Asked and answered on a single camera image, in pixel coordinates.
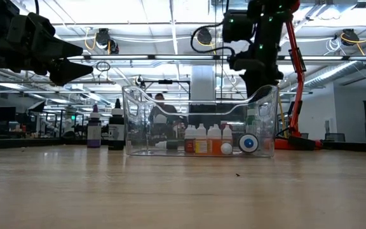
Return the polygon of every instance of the black bottle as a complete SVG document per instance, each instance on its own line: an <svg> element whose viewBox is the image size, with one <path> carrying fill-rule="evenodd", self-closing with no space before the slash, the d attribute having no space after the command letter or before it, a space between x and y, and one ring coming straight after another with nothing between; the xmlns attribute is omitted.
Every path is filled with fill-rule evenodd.
<svg viewBox="0 0 366 229"><path fill-rule="evenodd" d="M124 150L124 111L121 109L121 103L117 99L115 108L111 111L112 117L108 124L108 150Z"/></svg>

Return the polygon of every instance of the desk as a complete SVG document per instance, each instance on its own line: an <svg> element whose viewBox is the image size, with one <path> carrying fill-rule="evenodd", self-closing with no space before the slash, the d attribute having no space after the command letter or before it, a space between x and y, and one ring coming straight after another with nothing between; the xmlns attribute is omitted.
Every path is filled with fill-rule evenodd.
<svg viewBox="0 0 366 229"><path fill-rule="evenodd" d="M366 153L0 149L0 228L366 228Z"/></svg>

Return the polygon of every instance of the purple bottle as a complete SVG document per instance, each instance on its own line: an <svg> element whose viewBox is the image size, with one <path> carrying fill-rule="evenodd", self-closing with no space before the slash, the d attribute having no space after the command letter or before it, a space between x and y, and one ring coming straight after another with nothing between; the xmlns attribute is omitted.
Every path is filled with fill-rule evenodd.
<svg viewBox="0 0 366 229"><path fill-rule="evenodd" d="M101 147L101 121L97 105L93 106L93 112L87 124L87 148Z"/></svg>

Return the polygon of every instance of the wooden tabletop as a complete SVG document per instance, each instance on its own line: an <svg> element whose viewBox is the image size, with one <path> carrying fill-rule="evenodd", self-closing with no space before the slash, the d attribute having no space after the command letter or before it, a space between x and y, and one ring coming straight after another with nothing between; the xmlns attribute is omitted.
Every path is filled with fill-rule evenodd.
<svg viewBox="0 0 366 229"><path fill-rule="evenodd" d="M0 228L366 228L366 153L2 149Z"/></svg>

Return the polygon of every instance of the clear plastic bin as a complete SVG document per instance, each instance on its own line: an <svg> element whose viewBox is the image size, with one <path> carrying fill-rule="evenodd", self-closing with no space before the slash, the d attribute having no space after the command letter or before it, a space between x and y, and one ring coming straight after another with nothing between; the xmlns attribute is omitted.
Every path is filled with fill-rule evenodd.
<svg viewBox="0 0 366 229"><path fill-rule="evenodd" d="M146 156L268 156L274 155L278 88L264 86L246 100L156 101L141 88L123 87L126 153ZM165 105L186 107L168 113ZM185 129L202 123L232 130L232 153L185 150ZM167 147L156 146L167 142Z"/></svg>

